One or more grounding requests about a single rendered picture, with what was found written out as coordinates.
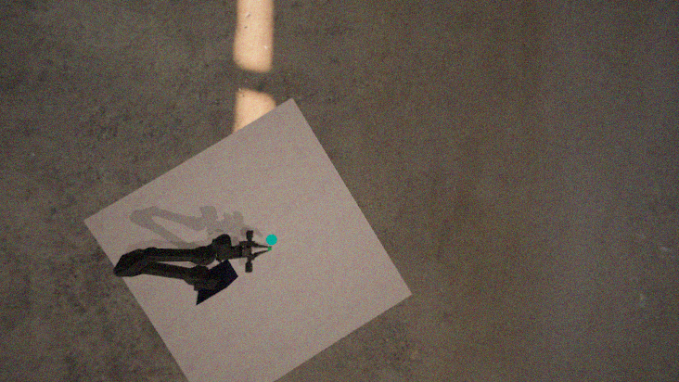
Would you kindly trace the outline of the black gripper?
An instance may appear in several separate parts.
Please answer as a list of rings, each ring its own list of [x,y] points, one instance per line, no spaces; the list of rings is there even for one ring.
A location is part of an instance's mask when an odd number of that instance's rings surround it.
[[[249,256],[247,257],[247,263],[245,264],[245,273],[247,273],[247,274],[252,272],[252,262],[251,262],[251,260],[254,260],[254,257],[257,257],[257,256],[269,251],[269,250],[263,250],[263,251],[254,252],[254,253],[251,254],[252,247],[268,248],[268,246],[255,243],[255,241],[252,241],[252,238],[253,238],[253,230],[249,230],[248,232],[246,232],[246,239],[248,239],[248,243],[249,243],[249,246],[250,246]],[[240,259],[240,257],[238,256],[239,255],[238,249],[239,248],[237,248],[237,246],[232,247],[232,260]]]

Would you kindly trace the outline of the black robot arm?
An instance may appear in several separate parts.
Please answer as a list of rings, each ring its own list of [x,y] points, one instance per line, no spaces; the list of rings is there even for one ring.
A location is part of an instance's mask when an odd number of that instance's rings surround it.
[[[150,274],[184,279],[187,284],[194,286],[194,291],[206,288],[208,292],[211,292],[220,286],[220,275],[209,274],[208,268],[201,265],[212,264],[215,259],[220,263],[232,260],[232,247],[230,235],[221,234],[214,238],[212,244],[207,247],[195,249],[137,248],[122,255],[112,272],[115,276],[133,277]],[[197,266],[187,268],[158,261],[191,261]]]

